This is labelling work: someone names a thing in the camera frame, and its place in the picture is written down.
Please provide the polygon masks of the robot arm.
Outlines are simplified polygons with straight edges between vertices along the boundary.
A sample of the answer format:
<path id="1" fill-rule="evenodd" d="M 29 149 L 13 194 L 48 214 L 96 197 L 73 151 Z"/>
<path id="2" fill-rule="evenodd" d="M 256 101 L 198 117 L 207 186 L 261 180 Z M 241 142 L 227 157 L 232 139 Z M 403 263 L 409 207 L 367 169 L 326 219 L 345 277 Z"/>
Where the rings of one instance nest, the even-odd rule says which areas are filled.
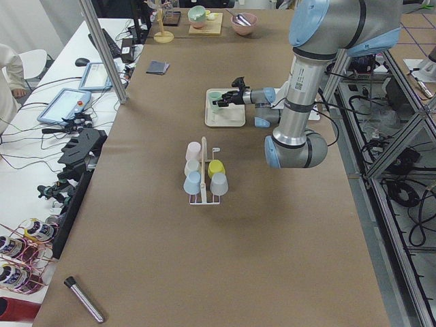
<path id="1" fill-rule="evenodd" d="M 267 128 L 279 123 L 288 88 L 289 82 L 284 82 L 279 89 L 272 87 L 251 89 L 245 84 L 243 77 L 238 77 L 232 82 L 232 89 L 229 91 L 215 91 L 216 95 L 210 93 L 209 103 L 211 110 L 215 112 L 230 106 L 245 108 L 246 105 L 254 105 L 255 126 Z"/>
<path id="2" fill-rule="evenodd" d="M 312 168 L 328 153 L 325 139 L 307 129 L 318 89 L 340 49 L 349 57 L 372 55 L 399 40 L 402 1 L 310 0 L 297 6 L 289 43 L 295 63 L 279 125 L 264 141 L 272 168 Z"/>

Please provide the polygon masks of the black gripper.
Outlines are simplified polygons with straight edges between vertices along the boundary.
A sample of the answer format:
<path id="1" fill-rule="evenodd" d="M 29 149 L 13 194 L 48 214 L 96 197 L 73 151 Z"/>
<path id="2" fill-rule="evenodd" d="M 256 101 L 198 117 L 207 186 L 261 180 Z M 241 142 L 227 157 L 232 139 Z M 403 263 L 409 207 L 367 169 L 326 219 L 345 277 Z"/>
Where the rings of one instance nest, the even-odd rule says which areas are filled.
<path id="1" fill-rule="evenodd" d="M 243 76 L 236 78 L 232 82 L 232 87 L 237 87 L 238 90 L 223 93 L 222 99 L 218 101 L 218 105 L 220 108 L 228 107 L 230 104 L 252 104 L 251 88 L 245 84 Z"/>

